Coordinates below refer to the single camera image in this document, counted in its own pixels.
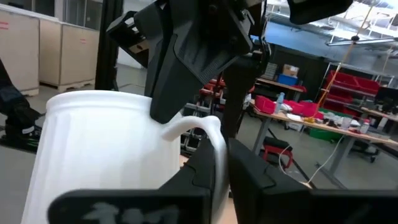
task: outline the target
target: red stool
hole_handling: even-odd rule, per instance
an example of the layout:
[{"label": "red stool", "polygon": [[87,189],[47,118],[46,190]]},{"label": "red stool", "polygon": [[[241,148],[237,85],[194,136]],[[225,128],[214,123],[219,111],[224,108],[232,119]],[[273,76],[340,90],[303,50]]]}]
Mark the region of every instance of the red stool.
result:
[{"label": "red stool", "polygon": [[282,140],[279,140],[276,138],[266,137],[264,139],[263,144],[264,144],[265,152],[264,152],[264,155],[262,156],[262,158],[265,161],[267,161],[268,153],[274,153],[277,155],[282,154],[282,155],[289,157],[289,161],[288,161],[287,165],[284,166],[284,169],[287,169],[292,165],[292,163],[293,163],[293,153],[292,153],[293,148],[292,148],[292,146],[289,146],[288,142],[282,141]]}]

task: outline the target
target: white plastic jug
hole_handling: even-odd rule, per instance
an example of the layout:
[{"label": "white plastic jug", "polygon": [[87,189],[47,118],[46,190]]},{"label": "white plastic jug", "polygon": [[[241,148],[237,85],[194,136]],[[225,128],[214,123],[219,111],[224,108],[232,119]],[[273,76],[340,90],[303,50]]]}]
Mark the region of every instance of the white plastic jug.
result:
[{"label": "white plastic jug", "polygon": [[74,91],[51,98],[22,224],[45,224],[59,195],[76,189],[158,189],[179,170],[180,135],[206,131],[215,149],[212,222],[228,195],[226,144],[215,116],[167,124],[149,116],[151,98],[116,91]]}]

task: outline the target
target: black pole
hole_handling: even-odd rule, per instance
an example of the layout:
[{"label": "black pole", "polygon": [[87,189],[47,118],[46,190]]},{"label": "black pole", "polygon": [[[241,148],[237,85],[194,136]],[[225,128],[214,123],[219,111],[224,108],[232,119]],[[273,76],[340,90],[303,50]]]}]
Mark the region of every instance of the black pole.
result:
[{"label": "black pole", "polygon": [[102,3],[101,27],[95,76],[96,90],[117,90],[116,61],[119,46],[106,34],[106,29],[123,14],[123,0],[104,0]]}]

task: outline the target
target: person's leg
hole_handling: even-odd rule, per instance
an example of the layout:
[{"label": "person's leg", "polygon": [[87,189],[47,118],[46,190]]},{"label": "person's leg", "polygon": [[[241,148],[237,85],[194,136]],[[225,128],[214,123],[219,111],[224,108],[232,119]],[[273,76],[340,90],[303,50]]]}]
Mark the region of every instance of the person's leg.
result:
[{"label": "person's leg", "polygon": [[12,84],[11,79],[0,58],[0,113],[7,116],[6,135],[2,140],[10,146],[22,147],[26,145],[37,148],[41,128],[35,126],[40,113],[30,107],[29,102]]}]

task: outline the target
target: black shoe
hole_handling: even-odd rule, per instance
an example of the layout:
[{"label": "black shoe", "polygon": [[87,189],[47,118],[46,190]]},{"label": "black shoe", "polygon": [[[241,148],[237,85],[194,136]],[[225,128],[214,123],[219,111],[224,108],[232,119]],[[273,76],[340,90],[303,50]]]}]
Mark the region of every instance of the black shoe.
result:
[{"label": "black shoe", "polygon": [[20,128],[6,124],[6,134],[1,137],[0,144],[36,153],[41,134],[42,128],[36,125],[29,129],[21,130]]}]

